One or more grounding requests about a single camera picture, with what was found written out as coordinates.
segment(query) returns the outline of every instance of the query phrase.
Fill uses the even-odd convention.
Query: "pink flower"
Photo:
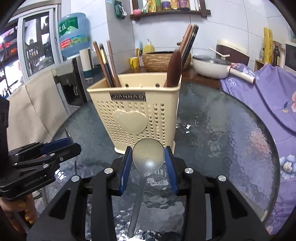
[[[294,94],[292,94],[292,101],[295,101],[291,106],[292,111],[296,112],[296,91],[294,92]]]

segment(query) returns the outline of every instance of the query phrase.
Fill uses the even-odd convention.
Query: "water bottle label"
[[[59,37],[61,38],[66,33],[71,32],[72,30],[78,30],[78,19],[67,18],[66,20],[59,23]]]
[[[82,42],[88,42],[88,38],[85,35],[77,35],[71,38],[68,38],[61,42],[61,49],[65,49],[71,45],[82,43]]]

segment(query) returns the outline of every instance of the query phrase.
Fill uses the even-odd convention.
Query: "beige plastic basket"
[[[176,116],[181,78],[177,87],[164,88],[166,73],[120,74],[120,88],[110,88],[104,78],[90,86],[96,110],[116,152],[144,138],[175,149]]]

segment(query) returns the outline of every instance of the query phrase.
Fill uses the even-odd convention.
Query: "bolt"
[[[113,172],[113,169],[111,167],[108,167],[104,170],[104,173],[111,174]]]
[[[187,174],[191,174],[191,173],[193,173],[193,169],[190,168],[190,167],[185,168],[185,172],[186,172]]]
[[[77,181],[79,181],[79,176],[73,176],[73,177],[71,177],[71,181],[72,181],[72,182],[77,182]]]
[[[218,179],[219,179],[219,181],[221,181],[221,182],[225,182],[225,181],[226,181],[226,177],[223,176],[223,175],[220,175],[220,176],[218,177]]]

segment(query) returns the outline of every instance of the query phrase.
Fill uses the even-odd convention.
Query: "round table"
[[[92,102],[77,110],[64,126],[74,142],[81,145],[76,171],[82,178],[96,175],[122,156],[114,151]],[[54,140],[65,137],[64,126]],[[269,218],[279,190],[279,157],[268,129],[251,109],[219,90],[183,82],[175,142],[174,155],[184,159],[188,167],[209,177],[225,175],[263,223]],[[185,197],[173,195],[165,170],[164,164],[148,178],[136,227],[136,237],[140,239],[163,240],[169,236],[168,240],[180,240]],[[73,175],[74,158],[61,163],[56,181],[46,187],[49,201]],[[118,240],[127,238],[139,180],[132,165],[124,195],[112,198]],[[86,215],[88,239],[90,211],[91,197]]]

